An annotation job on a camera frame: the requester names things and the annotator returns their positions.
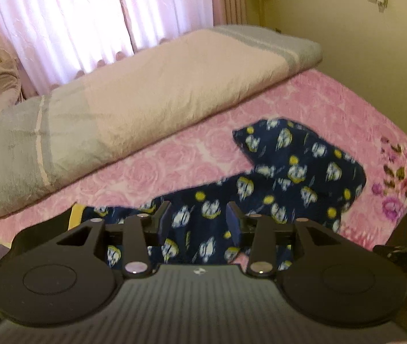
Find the pink sheer window curtain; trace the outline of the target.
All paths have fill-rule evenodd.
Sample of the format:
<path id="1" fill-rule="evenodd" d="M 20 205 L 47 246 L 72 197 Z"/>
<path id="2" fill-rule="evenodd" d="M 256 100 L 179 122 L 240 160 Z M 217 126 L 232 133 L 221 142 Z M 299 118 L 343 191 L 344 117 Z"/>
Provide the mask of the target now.
<path id="1" fill-rule="evenodd" d="M 0 0 L 0 57 L 26 95 L 212 26 L 246 23 L 245 0 Z"/>

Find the wall socket with plug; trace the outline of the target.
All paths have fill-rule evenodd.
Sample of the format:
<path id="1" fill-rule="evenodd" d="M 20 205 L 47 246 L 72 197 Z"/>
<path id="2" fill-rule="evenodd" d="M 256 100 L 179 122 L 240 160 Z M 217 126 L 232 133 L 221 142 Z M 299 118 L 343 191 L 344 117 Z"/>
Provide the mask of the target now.
<path id="1" fill-rule="evenodd" d="M 375 4 L 380 13 L 383 13 L 384 10 L 388 7 L 388 0 L 367 0 L 367 1 Z"/>

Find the pink floral bed blanket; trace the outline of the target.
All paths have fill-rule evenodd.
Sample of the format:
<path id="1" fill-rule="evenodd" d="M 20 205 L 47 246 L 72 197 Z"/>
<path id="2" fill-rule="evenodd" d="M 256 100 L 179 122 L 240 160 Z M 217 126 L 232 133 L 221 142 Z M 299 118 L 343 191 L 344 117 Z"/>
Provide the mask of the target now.
<path id="1" fill-rule="evenodd" d="M 73 204 L 137 207 L 245 171 L 250 162 L 232 133 L 270 117 L 307 125 L 363 166 L 367 184 L 344 213 L 342 233 L 366 248 L 385 243 L 407 213 L 407 135 L 355 92 L 309 70 L 0 219 L 0 244 Z"/>

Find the navy patterned fleece pajama pants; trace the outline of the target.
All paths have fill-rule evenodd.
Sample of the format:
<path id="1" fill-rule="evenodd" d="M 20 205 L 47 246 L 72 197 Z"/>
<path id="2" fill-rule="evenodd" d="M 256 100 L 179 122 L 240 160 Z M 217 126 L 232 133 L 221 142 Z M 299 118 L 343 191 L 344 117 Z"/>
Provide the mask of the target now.
<path id="1" fill-rule="evenodd" d="M 362 193 L 367 178 L 350 154 L 314 130 L 286 119 L 261 119 L 233 133 L 252 169 L 218 181 L 158 196 L 138 208 L 83 207 L 70 225 L 101 218 L 121 224 L 172 204 L 171 229 L 161 247 L 149 247 L 153 264 L 224 264 L 242 251 L 227 227 L 226 205 L 247 215 L 270 215 L 278 224 L 309 218 L 332 231 Z"/>

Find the folded beige grey quilt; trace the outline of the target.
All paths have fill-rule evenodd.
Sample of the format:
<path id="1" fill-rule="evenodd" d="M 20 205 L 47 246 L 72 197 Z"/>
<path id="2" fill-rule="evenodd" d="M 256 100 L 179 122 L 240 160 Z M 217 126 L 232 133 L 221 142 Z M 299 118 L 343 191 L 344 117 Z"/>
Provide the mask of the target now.
<path id="1" fill-rule="evenodd" d="M 260 26 L 189 34 L 0 113 L 0 218 L 316 66 L 314 41 Z"/>

